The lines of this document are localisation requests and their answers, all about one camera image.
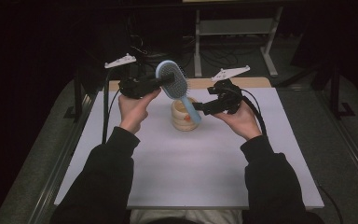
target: white table surface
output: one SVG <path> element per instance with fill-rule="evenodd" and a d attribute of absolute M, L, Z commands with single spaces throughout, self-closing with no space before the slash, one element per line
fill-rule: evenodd
<path fill-rule="evenodd" d="M 261 107 L 269 141 L 275 152 L 283 152 L 299 179 L 307 209 L 324 207 L 322 198 L 304 161 L 281 101 L 273 88 L 250 88 Z M 110 101 L 115 93 L 110 92 Z M 188 96 L 209 102 L 216 95 L 190 90 Z M 221 120 L 204 116 L 191 132 L 171 125 L 171 103 L 164 91 L 148 107 L 149 116 L 136 135 L 141 140 L 134 150 L 134 178 L 129 208 L 218 209 L 249 207 L 244 184 L 248 164 L 240 146 L 244 139 Z M 120 115 L 114 102 L 108 133 L 118 125 Z M 55 200 L 59 204 L 84 167 L 90 151 L 101 144 L 103 93 L 90 112 L 67 173 Z"/>

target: person's left hand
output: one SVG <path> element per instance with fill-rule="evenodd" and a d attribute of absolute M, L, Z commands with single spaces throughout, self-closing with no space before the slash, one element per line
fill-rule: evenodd
<path fill-rule="evenodd" d="M 158 89 L 138 100 L 120 95 L 118 97 L 118 106 L 121 114 L 119 127 L 130 133 L 137 133 L 141 129 L 141 122 L 147 118 L 147 106 L 160 92 L 161 89 Z"/>

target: hand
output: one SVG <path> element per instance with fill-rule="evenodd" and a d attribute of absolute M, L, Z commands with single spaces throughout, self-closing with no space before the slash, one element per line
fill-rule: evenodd
<path fill-rule="evenodd" d="M 147 118 L 147 106 L 160 92 L 161 89 L 158 89 L 138 100 L 120 95 L 118 97 L 118 107 L 121 114 L 119 127 L 130 133 L 137 133 L 141 129 L 141 122 Z"/>
<path fill-rule="evenodd" d="M 241 101 L 240 108 L 235 114 L 225 114 L 222 112 L 213 116 L 224 121 L 234 133 L 244 137 L 246 140 L 261 135 L 255 121 L 255 114 L 244 101 Z"/>

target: hairbrush handle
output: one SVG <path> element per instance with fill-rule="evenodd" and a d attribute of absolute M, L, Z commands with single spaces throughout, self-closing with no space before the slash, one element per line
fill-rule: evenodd
<path fill-rule="evenodd" d="M 197 110 L 194 108 L 194 106 L 190 103 L 187 96 L 184 95 L 183 97 L 180 98 L 180 100 L 182 101 L 183 105 L 185 106 L 191 120 L 193 120 L 194 123 L 199 124 L 201 122 L 201 116 L 200 116 L 199 112 L 197 112 Z"/>

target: black jacket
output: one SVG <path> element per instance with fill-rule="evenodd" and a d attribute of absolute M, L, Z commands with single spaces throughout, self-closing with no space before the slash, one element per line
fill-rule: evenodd
<path fill-rule="evenodd" d="M 115 127 L 108 142 L 91 151 L 50 223 L 122 223 L 133 177 L 131 156 L 138 144 L 135 135 Z M 244 143 L 241 151 L 249 162 L 248 222 L 309 223 L 296 173 L 285 156 L 274 153 L 265 136 Z"/>

